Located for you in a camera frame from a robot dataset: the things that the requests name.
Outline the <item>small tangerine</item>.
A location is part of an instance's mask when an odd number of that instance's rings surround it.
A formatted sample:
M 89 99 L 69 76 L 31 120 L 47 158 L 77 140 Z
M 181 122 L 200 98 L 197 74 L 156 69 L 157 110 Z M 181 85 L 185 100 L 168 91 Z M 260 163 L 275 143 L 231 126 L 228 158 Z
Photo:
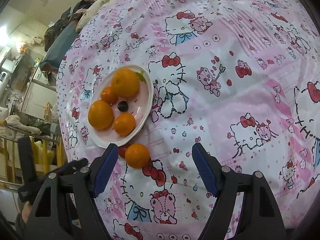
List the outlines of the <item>small tangerine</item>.
M 114 105 L 118 101 L 118 96 L 111 86 L 106 86 L 100 93 L 100 98 L 109 105 Z
M 126 137 L 127 135 L 129 135 L 135 129 L 135 127 L 135 117 L 127 112 L 119 115 L 113 123 L 114 131 L 122 137 Z
M 149 150 L 143 144 L 132 144 L 125 152 L 125 160 L 132 168 L 143 168 L 150 160 Z

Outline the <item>medium orange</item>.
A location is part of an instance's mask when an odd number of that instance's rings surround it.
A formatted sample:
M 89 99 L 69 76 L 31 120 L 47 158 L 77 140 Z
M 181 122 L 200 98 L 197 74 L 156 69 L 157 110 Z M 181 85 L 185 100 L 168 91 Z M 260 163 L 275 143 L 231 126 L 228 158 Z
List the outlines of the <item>medium orange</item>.
M 91 104 L 88 111 L 88 122 L 93 128 L 97 130 L 108 129 L 113 121 L 113 109 L 107 102 L 97 100 Z

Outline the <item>dark grape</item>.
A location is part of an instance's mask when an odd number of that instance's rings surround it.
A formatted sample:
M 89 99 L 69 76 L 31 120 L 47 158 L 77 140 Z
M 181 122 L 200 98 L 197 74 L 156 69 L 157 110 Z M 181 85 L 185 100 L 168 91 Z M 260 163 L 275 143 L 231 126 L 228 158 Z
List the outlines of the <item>dark grape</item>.
M 126 101 L 121 101 L 118 103 L 117 108 L 120 112 L 127 112 L 129 109 L 129 105 Z

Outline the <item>large orange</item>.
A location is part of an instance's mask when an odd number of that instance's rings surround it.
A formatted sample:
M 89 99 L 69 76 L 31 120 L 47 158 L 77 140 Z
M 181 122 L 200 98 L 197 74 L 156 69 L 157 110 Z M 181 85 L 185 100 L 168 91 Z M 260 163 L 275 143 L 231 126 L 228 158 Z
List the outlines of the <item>large orange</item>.
M 121 68 L 112 76 L 111 87 L 118 97 L 128 99 L 139 92 L 139 78 L 133 70 Z

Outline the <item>pink strawberry pattern plate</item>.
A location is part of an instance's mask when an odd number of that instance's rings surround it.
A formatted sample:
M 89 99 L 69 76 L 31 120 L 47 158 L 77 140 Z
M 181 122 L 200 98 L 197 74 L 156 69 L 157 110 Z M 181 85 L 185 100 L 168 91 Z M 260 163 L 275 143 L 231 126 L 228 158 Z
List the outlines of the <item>pink strawberry pattern plate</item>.
M 88 109 L 88 131 L 103 148 L 127 144 L 142 129 L 151 112 L 153 84 L 137 65 L 120 67 L 104 77 Z

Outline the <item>pink cartoon cat bedsheet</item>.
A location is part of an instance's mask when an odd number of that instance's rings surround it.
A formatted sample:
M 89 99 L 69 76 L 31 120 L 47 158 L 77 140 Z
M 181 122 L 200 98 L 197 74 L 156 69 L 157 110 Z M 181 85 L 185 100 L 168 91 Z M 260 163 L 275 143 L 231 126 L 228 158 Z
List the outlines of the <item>pink cartoon cat bedsheet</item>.
M 134 141 L 96 203 L 112 239 L 197 239 L 213 209 L 191 157 L 201 143 L 239 173 L 263 172 L 284 225 L 319 191 L 319 32 L 299 0 L 100 0 L 59 66 L 68 159 L 92 161 L 87 112 L 105 77 L 136 64 L 154 88 Z

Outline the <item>yellow wooden frame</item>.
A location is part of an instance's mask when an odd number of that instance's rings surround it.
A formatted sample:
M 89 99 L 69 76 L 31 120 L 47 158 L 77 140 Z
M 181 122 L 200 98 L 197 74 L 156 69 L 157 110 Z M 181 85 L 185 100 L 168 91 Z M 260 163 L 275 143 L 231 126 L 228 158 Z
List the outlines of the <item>yellow wooden frame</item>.
M 16 189 L 29 172 L 42 176 L 66 163 L 61 135 L 40 136 L 1 128 L 1 187 Z

